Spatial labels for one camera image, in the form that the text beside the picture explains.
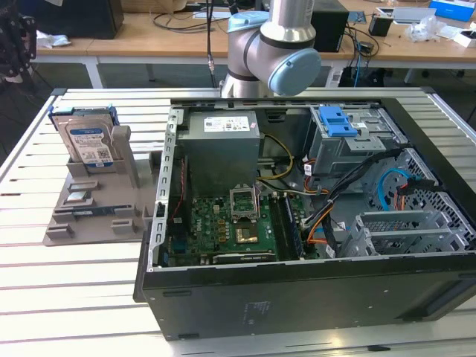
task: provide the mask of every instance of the power supply label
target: power supply label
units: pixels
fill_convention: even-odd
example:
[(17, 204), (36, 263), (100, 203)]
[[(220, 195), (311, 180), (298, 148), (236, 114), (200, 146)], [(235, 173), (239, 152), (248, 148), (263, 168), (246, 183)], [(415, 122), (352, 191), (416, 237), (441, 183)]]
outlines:
[(103, 143), (104, 132), (99, 128), (72, 129), (69, 132), (76, 151), (89, 167), (107, 167), (112, 165), (109, 147)]
[(249, 132), (247, 117), (209, 117), (204, 120), (205, 132)]

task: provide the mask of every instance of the black box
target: black box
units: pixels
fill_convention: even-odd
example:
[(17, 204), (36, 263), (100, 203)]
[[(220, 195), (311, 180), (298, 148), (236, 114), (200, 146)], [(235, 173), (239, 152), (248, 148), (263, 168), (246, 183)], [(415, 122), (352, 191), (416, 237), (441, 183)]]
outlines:
[(36, 19), (38, 30), (50, 35), (114, 39), (124, 15), (120, 0), (18, 0), (19, 12)]
[(349, 11), (338, 0), (315, 0), (311, 25), (315, 28), (314, 48), (339, 52)]
[(369, 25), (369, 34), (372, 36), (387, 36), (392, 21), (393, 19), (390, 17), (372, 16), (372, 21)]

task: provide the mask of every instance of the label sticker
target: label sticker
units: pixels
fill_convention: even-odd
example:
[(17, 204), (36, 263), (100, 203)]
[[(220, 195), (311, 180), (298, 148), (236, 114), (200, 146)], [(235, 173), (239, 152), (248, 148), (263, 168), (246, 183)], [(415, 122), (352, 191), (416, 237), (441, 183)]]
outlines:
[(340, 231), (346, 230), (345, 222), (337, 222), (337, 226), (340, 228)]
[(312, 166), (309, 164), (304, 164), (304, 174), (306, 176), (312, 176)]
[(350, 125), (352, 125), (352, 127), (355, 128), (355, 129), (365, 129), (365, 128), (367, 128), (367, 125), (365, 125), (365, 123), (362, 123), (362, 122), (351, 123)]
[(334, 249), (330, 248), (330, 245), (326, 247), (326, 253), (329, 255), (331, 258), (335, 258), (335, 252)]
[(90, 167), (112, 165), (109, 147), (103, 143), (104, 132), (99, 128), (70, 130), (73, 145), (83, 162)]
[(271, 301), (260, 301), (257, 303), (246, 303), (243, 312), (243, 325), (256, 325), (265, 320), (271, 308)]
[(247, 117), (211, 117), (205, 118), (205, 132), (249, 132)]

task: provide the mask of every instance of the wooden desk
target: wooden desk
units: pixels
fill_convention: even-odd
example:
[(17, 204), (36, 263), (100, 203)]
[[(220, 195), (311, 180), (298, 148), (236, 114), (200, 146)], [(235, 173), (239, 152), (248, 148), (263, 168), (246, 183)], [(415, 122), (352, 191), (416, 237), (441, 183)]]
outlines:
[[(348, 10), (360, 10), (365, 14), (375, 12), (376, 4), (362, 0), (341, 0)], [(401, 2), (401, 7), (413, 7), (413, 2)], [(438, 17), (440, 21), (451, 22), (451, 25), (458, 27), (469, 26), (466, 22), (456, 22)], [(367, 17), (367, 24), (351, 23), (351, 26), (368, 33), (370, 16)], [(456, 42), (441, 38), (439, 42), (412, 42), (405, 35), (407, 25), (392, 24), (386, 37), (375, 38), (379, 41), (380, 51), (373, 60), (386, 61), (420, 61), (420, 62), (476, 62), (476, 48), (464, 48)], [(358, 35), (359, 40), (372, 42), (363, 34)], [(352, 40), (345, 36), (342, 47), (346, 52), (353, 51)]]
[[(363, 0), (340, 1), (348, 10), (364, 11), (366, 15), (376, 12), (376, 7), (380, 6)], [(400, 2), (400, 6), (413, 7), (416, 4), (411, 1)], [(459, 22), (441, 17), (438, 17), (438, 20), (461, 28), (469, 26), (469, 22)], [(354, 25), (350, 23), (351, 26), (365, 33), (368, 33), (369, 24), (370, 16), (367, 17), (367, 24)], [(380, 44), (380, 50), (369, 62), (370, 67), (476, 69), (476, 48), (464, 48), (456, 42), (444, 38), (441, 38), (439, 42), (412, 42), (404, 35), (407, 27), (407, 25), (393, 23), (386, 37), (375, 37)], [(358, 39), (373, 42), (361, 33), (358, 33)], [(344, 37), (342, 48), (346, 53), (353, 51), (353, 43), (348, 36)]]
[[(190, 14), (177, 14), (176, 17), (187, 17)], [(165, 16), (158, 19), (165, 24)], [(186, 27), (203, 23), (203, 19), (173, 19), (168, 26)], [(228, 22), (212, 24), (212, 52), (215, 57), (228, 56)], [(351, 54), (345, 51), (338, 53), (321, 53), (324, 60), (349, 60)], [(153, 25), (149, 14), (126, 13), (124, 25), (115, 39), (95, 39), (88, 47), (88, 54), (94, 56), (160, 56), (160, 57), (206, 57), (206, 33), (175, 33)]]
[[(348, 10), (363, 10), (371, 14), (379, 6), (363, 0), (340, 0)], [(413, 2), (403, 2), (401, 6), (415, 6)], [(164, 24), (166, 18), (159, 19)], [(185, 27), (202, 23), (203, 19), (172, 20), (171, 27)], [(217, 65), (227, 63), (228, 36), (224, 32), (228, 24), (213, 24), (211, 34), (212, 52)], [(368, 24), (355, 25), (368, 32)], [(476, 69), (476, 48), (464, 48), (455, 42), (441, 39), (440, 42), (412, 43), (404, 35), (406, 25), (390, 26), (387, 37), (377, 38), (380, 51), (369, 62), (370, 67), (387, 68), (447, 68)], [(360, 40), (372, 42), (365, 35)], [(331, 67), (326, 86), (338, 86), (341, 73), (353, 58), (353, 44), (344, 37), (338, 53), (321, 53), (323, 65)], [(207, 42), (205, 33), (174, 33), (157, 28), (151, 23), (149, 14), (126, 13), (123, 27), (115, 39), (73, 39), (73, 45), (53, 50), (39, 49), (37, 62), (82, 63), (86, 66), (93, 88), (104, 87), (98, 71), (100, 63), (132, 63), (147, 65), (149, 79), (153, 79), (152, 64), (207, 64)]]
[[(177, 14), (179, 18), (189, 14)], [(160, 18), (161, 24), (167, 18)], [(204, 23), (203, 19), (173, 19), (168, 26), (182, 28)], [(212, 53), (217, 65), (226, 65), (228, 57), (227, 21), (212, 24)], [(176, 33), (153, 25), (149, 14), (127, 13), (124, 24), (115, 39), (96, 39), (88, 47), (88, 55), (96, 56), (98, 63), (143, 63), (148, 65), (149, 78), (153, 78), (150, 64), (202, 64), (208, 63), (206, 33)], [(352, 58), (353, 52), (322, 53), (323, 65), (343, 68)], [(340, 75), (331, 71), (327, 86), (338, 86)]]
[(69, 39), (71, 44), (55, 48), (37, 48), (36, 54), (40, 56), (87, 56), (88, 47), (94, 39)]

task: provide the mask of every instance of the metal table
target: metal table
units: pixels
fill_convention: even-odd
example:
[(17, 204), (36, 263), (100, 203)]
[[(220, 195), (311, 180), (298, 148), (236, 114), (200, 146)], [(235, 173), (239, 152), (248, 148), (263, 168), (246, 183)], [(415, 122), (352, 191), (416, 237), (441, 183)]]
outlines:
[[(42, 238), (67, 175), (66, 148), (48, 106), (118, 108), (136, 158), (162, 148), (172, 97), (214, 89), (68, 90), (52, 96), (0, 169), (0, 356), (473, 356), (476, 298), (433, 323), (238, 338), (164, 340), (146, 304), (132, 300), (140, 243), (46, 248)], [(476, 190), (476, 134), (437, 95), (420, 89), (310, 89), (303, 97), (396, 97)]]

